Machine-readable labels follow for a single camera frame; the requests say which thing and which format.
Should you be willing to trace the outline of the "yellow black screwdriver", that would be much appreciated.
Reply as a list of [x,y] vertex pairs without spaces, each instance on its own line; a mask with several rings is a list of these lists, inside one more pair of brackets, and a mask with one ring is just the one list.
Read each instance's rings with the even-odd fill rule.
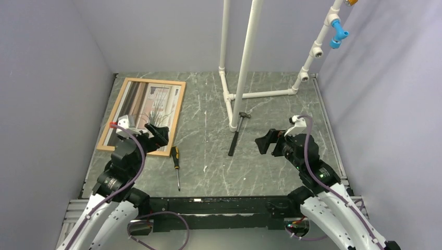
[[181,187],[180,187],[180,175],[179,175],[179,169],[180,169],[180,164],[179,164],[179,150],[178,147],[173,146],[171,148],[171,157],[173,159],[174,162],[174,168],[176,171],[176,177],[177,177],[177,188],[178,191],[181,191]]

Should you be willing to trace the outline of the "wooden picture frame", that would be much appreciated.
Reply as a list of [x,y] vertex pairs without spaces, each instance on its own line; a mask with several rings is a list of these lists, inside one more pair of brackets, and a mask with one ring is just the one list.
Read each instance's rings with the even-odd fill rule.
[[148,132],[144,127],[146,123],[169,128],[169,143],[150,153],[169,156],[174,144],[185,89],[186,83],[183,81],[125,78],[96,149],[113,151],[118,134],[111,126],[117,124],[119,117],[131,115],[135,127],[142,132]]

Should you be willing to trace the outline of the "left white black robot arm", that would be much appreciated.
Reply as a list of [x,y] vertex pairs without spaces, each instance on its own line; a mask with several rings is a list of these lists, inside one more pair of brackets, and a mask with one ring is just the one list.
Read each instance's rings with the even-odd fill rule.
[[119,142],[99,175],[86,208],[59,249],[103,249],[115,230],[149,214],[150,196],[134,188],[147,154],[166,146],[168,127],[145,124],[147,132],[111,124]]

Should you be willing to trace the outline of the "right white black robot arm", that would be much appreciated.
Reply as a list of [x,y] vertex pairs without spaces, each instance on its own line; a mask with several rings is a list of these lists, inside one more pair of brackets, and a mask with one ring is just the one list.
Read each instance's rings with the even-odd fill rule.
[[298,171],[303,185],[288,194],[287,209],[293,216],[313,221],[339,249],[400,249],[369,223],[333,168],[319,155],[319,146],[309,134],[286,136],[270,129],[255,139],[260,154],[284,157]]

